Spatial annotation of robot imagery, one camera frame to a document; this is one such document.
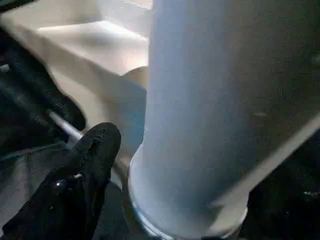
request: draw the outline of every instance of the black fabric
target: black fabric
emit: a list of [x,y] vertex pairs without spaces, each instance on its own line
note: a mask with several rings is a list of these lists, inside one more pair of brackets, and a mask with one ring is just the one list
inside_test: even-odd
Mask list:
[[83,130],[86,126],[84,115],[79,107],[57,88],[45,66],[1,28],[0,39],[4,61],[19,79],[15,84],[28,91],[44,109],[51,109],[78,130]]
[[[111,123],[91,129],[66,157],[68,164],[51,171],[4,225],[4,239],[90,240],[120,143],[120,132]],[[73,179],[77,174],[82,177]]]
[[0,160],[11,152],[44,146],[55,141],[54,136],[38,127],[13,101],[0,95]]
[[0,160],[10,152],[67,140],[51,120],[52,110],[79,130],[86,119],[79,107],[60,92],[45,66],[0,28]]
[[[12,72],[0,72],[0,95],[6,98],[6,102],[12,101],[11,105],[18,110],[16,121],[24,122],[30,119],[39,128],[52,134],[57,128],[56,124],[47,115],[46,108],[41,107],[41,102],[37,102],[30,92],[17,84],[20,80]],[[10,111],[7,104],[4,107],[7,112]]]

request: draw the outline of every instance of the white rod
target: white rod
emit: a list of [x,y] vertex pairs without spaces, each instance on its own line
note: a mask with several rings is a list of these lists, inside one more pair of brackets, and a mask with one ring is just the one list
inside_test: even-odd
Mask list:
[[316,4],[154,1],[144,140],[129,170],[152,232],[232,233],[249,191],[319,127],[300,134],[320,109],[320,84],[298,73],[316,42]]

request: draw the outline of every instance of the black object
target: black object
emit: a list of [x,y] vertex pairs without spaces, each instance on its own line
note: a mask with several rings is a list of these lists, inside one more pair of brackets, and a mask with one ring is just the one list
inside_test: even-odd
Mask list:
[[28,92],[34,102],[39,103],[38,112],[50,109],[78,130],[83,130],[86,126],[84,115],[79,107],[57,88],[45,66],[1,28],[0,40],[0,52],[4,62],[16,77],[16,91]]
[[3,227],[5,240],[90,240],[96,229],[121,135],[112,123],[92,128]]
[[32,3],[35,0],[0,0],[0,13]]

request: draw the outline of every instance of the white pipe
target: white pipe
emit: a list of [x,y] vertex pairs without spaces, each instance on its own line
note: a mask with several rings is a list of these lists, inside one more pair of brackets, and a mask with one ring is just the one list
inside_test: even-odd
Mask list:
[[226,236],[241,225],[249,191],[320,127],[319,84],[298,74],[315,40],[316,2],[153,4],[130,197],[164,238]]

